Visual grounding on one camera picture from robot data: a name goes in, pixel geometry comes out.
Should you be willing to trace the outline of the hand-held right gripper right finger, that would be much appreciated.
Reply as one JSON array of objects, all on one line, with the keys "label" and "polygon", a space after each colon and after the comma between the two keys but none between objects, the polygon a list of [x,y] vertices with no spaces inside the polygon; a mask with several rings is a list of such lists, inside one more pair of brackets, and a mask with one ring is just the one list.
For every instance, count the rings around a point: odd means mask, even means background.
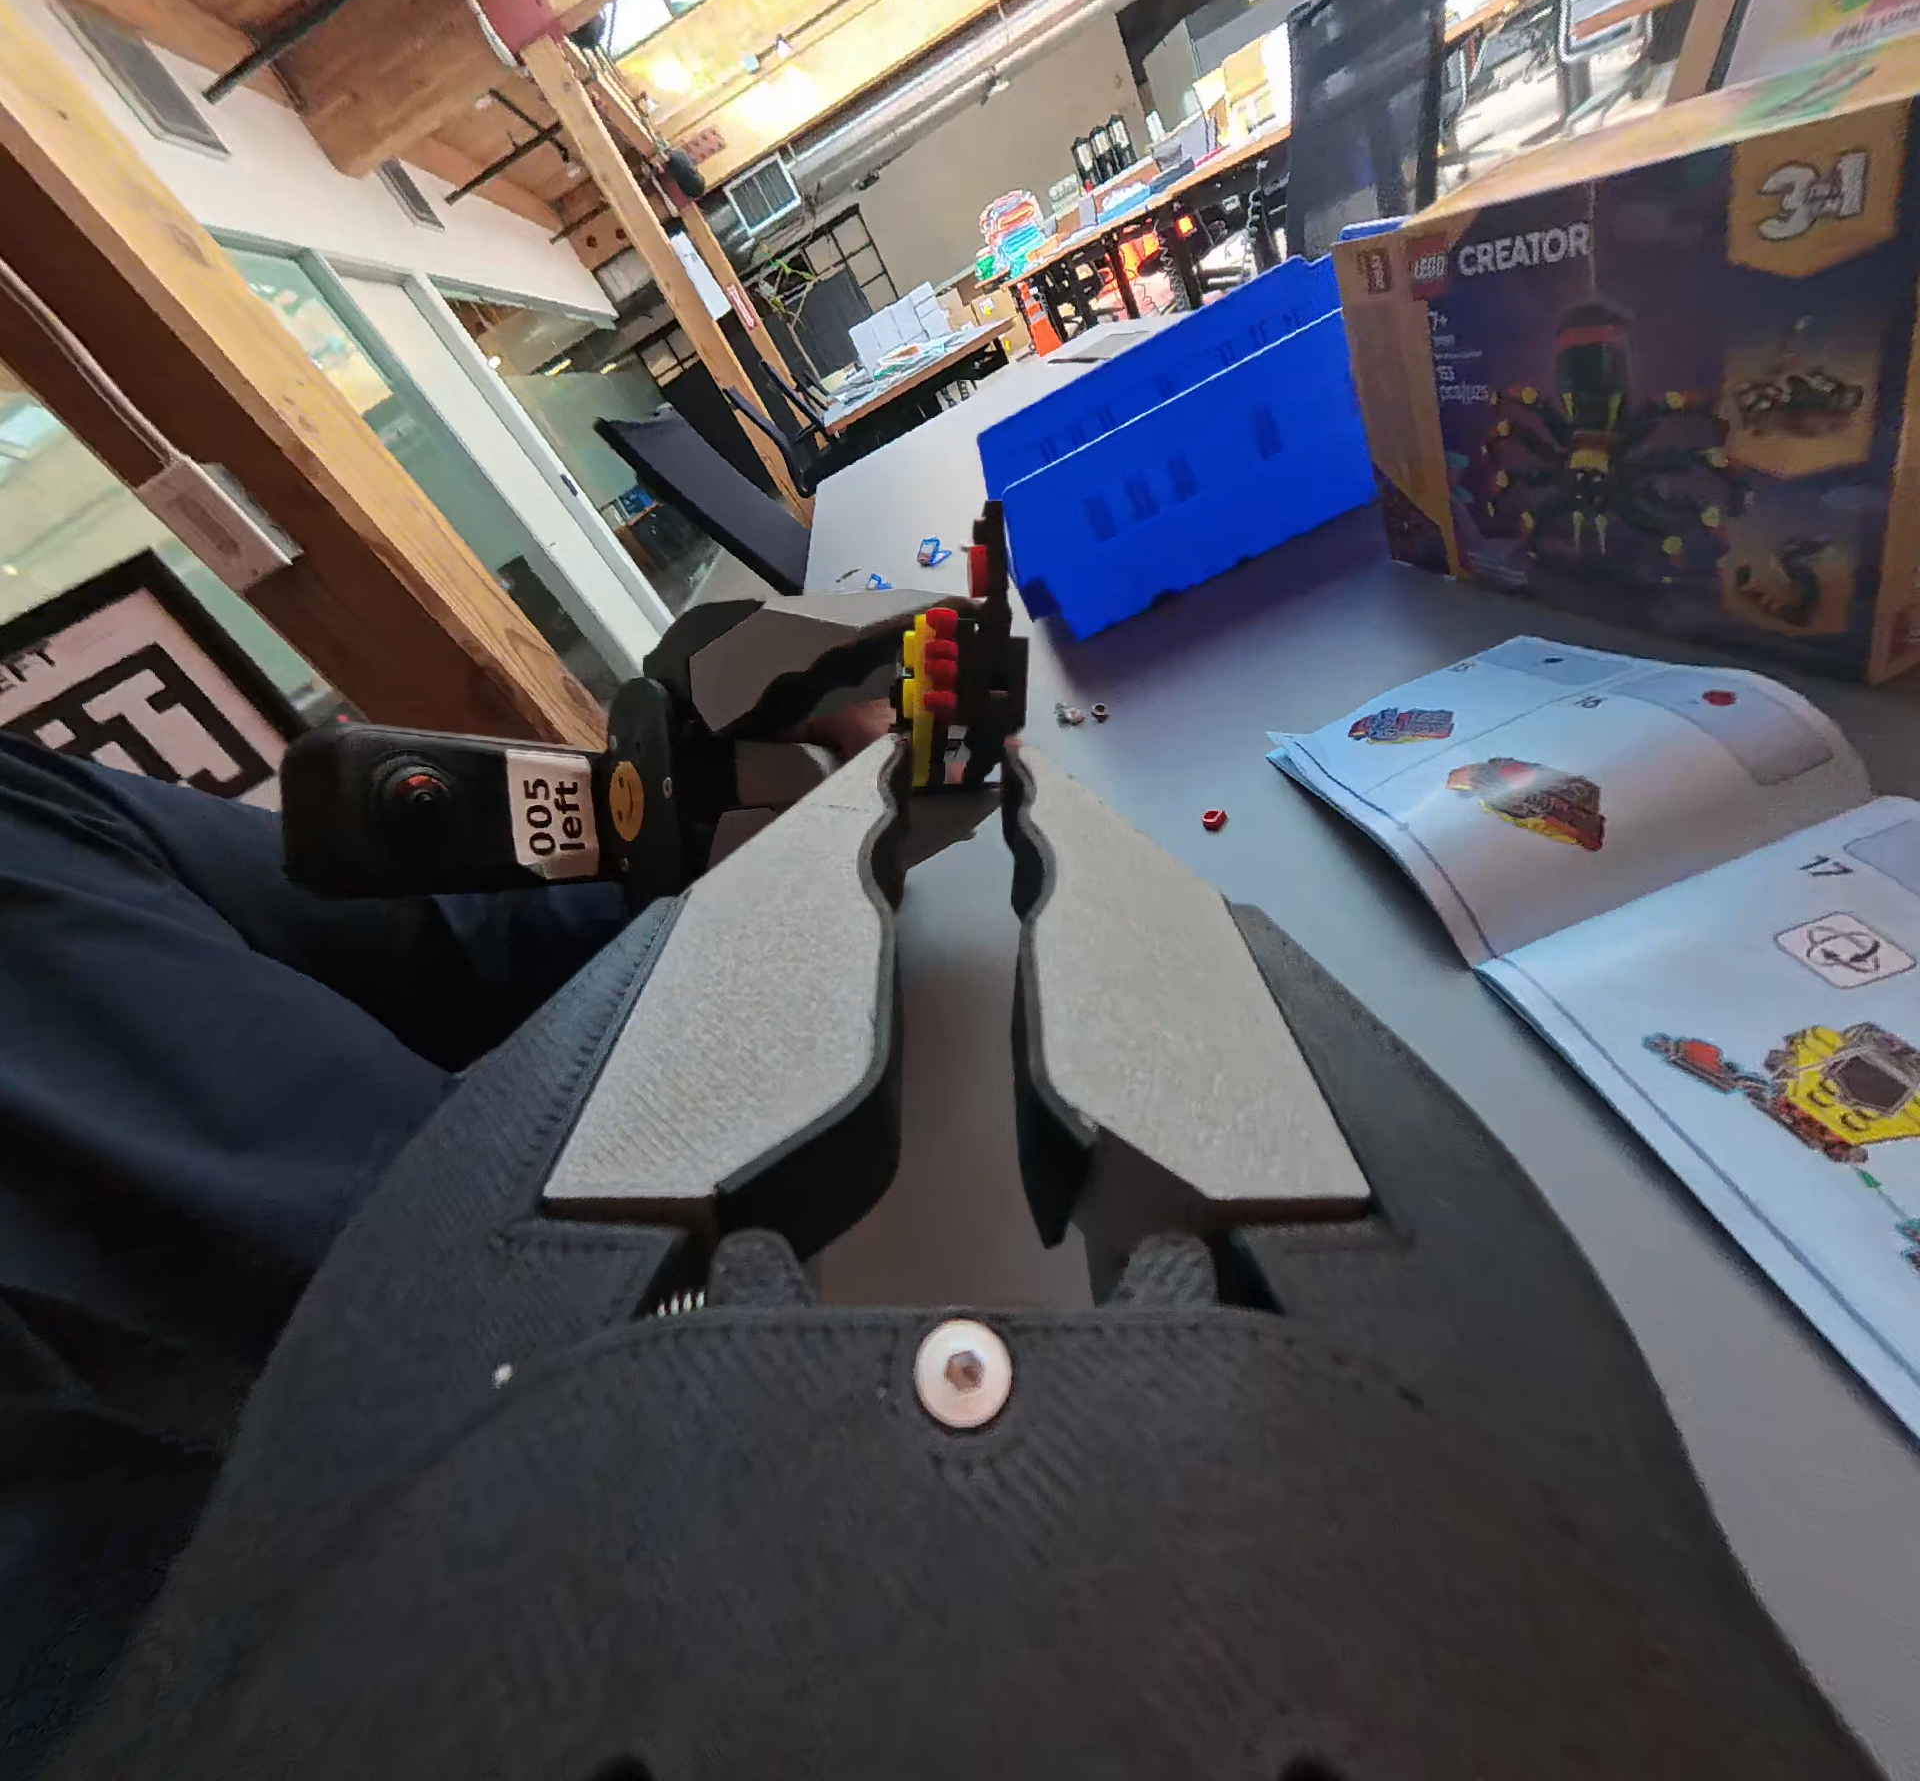
[{"label": "hand-held right gripper right finger", "polygon": [[1031,747],[1001,792],[1017,1162],[1044,1245],[1363,1218],[1359,1157],[1223,894]]}]

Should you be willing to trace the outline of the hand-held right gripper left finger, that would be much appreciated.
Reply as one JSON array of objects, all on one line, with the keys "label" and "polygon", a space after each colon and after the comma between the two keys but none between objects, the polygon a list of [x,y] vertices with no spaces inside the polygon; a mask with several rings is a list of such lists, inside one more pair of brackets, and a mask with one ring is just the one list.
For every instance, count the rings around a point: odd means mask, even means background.
[{"label": "hand-held right gripper left finger", "polygon": [[881,739],[682,900],[544,1188],[563,1220],[778,1232],[815,1258],[901,1160],[904,739]]}]

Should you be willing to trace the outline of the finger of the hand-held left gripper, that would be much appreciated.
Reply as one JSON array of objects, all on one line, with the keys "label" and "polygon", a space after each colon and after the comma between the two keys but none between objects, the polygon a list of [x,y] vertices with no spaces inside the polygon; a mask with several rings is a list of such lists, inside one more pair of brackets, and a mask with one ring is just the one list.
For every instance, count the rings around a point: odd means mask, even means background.
[{"label": "finger of the hand-held left gripper", "polygon": [[653,739],[879,739],[902,638],[949,592],[786,594],[688,610],[646,660]]},{"label": "finger of the hand-held left gripper", "polygon": [[815,743],[738,743],[732,749],[732,792],[714,823],[705,870],[787,808],[807,801],[839,770],[833,752]]}]

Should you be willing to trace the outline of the red yellow black lego model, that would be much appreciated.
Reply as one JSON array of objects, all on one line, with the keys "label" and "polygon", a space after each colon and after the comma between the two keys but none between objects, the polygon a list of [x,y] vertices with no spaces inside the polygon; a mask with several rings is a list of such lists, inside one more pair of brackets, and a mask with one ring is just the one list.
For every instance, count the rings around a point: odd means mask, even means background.
[{"label": "red yellow black lego model", "polygon": [[1028,640],[1014,631],[1001,502],[987,502],[967,547],[969,594],[907,627],[893,692],[915,792],[982,786],[1025,724]]}]

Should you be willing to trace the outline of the lego instruction booklet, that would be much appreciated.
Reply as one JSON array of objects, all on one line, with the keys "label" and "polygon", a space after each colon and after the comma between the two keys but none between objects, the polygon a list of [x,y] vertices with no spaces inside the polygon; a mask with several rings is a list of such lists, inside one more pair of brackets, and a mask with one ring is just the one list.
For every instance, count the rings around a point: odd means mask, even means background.
[{"label": "lego instruction booklet", "polygon": [[1270,742],[1915,1433],[1915,801],[1760,673],[1531,637]]}]

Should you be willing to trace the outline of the lego set cardboard box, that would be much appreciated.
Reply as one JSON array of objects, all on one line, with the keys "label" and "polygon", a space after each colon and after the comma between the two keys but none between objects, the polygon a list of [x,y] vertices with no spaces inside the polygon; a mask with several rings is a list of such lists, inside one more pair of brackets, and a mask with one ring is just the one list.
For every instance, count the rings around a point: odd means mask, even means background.
[{"label": "lego set cardboard box", "polygon": [[1638,634],[1915,672],[1915,82],[1513,158],[1334,251],[1387,550]]}]

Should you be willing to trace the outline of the black office chair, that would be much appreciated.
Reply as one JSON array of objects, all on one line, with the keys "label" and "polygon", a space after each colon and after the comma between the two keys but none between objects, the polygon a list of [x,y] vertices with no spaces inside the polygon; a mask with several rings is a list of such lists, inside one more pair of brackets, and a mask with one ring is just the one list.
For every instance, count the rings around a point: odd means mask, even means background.
[{"label": "black office chair", "polygon": [[804,594],[811,526],[738,473],[676,411],[641,421],[600,418],[593,432],[650,495],[676,508],[759,581],[782,595]]}]

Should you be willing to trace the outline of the framed marker sign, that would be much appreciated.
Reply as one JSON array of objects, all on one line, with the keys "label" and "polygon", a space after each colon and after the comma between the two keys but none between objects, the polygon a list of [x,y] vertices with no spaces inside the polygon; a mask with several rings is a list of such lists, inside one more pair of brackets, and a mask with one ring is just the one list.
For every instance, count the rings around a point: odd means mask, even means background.
[{"label": "framed marker sign", "polygon": [[294,698],[155,553],[2,627],[2,729],[69,760],[280,808]]}]

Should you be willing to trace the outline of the stack of white boxes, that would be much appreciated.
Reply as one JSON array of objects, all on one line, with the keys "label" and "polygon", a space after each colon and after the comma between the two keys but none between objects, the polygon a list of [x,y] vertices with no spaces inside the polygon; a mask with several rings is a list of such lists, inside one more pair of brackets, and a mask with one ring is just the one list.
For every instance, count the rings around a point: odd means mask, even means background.
[{"label": "stack of white boxes", "polygon": [[901,350],[940,344],[952,330],[948,307],[931,284],[915,286],[907,296],[877,308],[851,326],[856,362],[872,371]]}]

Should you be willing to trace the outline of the grey metal door latch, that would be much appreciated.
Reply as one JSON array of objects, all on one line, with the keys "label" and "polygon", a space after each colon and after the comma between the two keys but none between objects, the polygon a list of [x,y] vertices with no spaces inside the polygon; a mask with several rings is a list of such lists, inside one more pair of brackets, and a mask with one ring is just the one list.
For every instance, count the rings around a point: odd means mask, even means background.
[{"label": "grey metal door latch", "polygon": [[226,468],[175,454],[134,497],[232,594],[301,561],[300,543]]}]

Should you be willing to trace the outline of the person's dark blue clothing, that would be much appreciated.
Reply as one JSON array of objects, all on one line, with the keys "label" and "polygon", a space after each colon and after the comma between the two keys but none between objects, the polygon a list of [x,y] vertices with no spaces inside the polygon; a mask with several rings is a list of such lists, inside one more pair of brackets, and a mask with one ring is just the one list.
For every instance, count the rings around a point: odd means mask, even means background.
[{"label": "person's dark blue clothing", "polygon": [[665,1227],[530,1215],[675,908],[322,902],[264,811],[3,736],[3,1777],[141,1744],[390,1479],[650,1313]]}]

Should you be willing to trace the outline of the blue plastic bin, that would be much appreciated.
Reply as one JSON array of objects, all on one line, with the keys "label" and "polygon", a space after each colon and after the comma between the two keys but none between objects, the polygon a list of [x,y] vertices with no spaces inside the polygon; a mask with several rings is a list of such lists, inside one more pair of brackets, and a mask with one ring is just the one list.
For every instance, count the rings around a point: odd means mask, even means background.
[{"label": "blue plastic bin", "polygon": [[1334,259],[1297,257],[1212,307],[1148,325],[1142,337],[1118,352],[1076,357],[1064,369],[1049,368],[1053,380],[1041,398],[978,435],[987,499],[1006,499],[1019,478],[1338,310]]},{"label": "blue plastic bin", "polygon": [[980,438],[987,495],[1033,622],[1086,638],[1188,594],[1375,497],[1342,314],[1316,320],[1144,413],[1091,423],[1011,471]]}]

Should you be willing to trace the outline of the stack of colourful packets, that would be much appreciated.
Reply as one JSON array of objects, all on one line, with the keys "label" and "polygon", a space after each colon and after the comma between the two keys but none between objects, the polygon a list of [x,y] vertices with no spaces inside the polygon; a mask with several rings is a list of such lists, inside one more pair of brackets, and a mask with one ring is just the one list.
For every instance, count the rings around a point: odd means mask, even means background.
[{"label": "stack of colourful packets", "polygon": [[1053,232],[1056,232],[1056,218],[1028,189],[1007,192],[987,203],[978,216],[977,284],[1019,277],[1022,267]]}]

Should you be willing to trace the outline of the black mesh chair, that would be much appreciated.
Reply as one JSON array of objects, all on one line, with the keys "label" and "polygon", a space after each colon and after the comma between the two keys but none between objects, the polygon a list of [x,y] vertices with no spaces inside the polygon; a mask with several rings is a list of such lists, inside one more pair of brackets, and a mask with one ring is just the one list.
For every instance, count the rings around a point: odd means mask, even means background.
[{"label": "black mesh chair", "polygon": [[1313,0],[1288,14],[1288,257],[1436,198],[1446,0]]}]

